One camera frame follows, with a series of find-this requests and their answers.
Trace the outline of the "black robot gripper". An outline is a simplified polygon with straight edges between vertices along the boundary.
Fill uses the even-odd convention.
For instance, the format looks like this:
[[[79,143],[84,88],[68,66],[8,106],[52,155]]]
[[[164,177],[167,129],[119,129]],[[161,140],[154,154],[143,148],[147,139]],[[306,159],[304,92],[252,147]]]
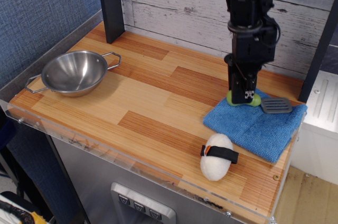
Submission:
[[[228,65],[232,103],[249,104],[253,102],[256,91],[257,77],[254,76],[264,64],[274,60],[278,26],[229,24],[228,29],[232,32],[232,52],[224,61]]]

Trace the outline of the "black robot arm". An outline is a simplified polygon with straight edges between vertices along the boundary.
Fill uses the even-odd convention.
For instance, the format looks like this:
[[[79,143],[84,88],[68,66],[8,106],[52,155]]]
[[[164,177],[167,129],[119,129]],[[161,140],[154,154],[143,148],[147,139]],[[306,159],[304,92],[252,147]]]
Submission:
[[[226,0],[232,33],[232,52],[224,57],[228,65],[229,92],[232,106],[257,107],[261,98],[256,93],[257,74],[272,62],[280,38],[280,27],[268,16],[273,0]]]

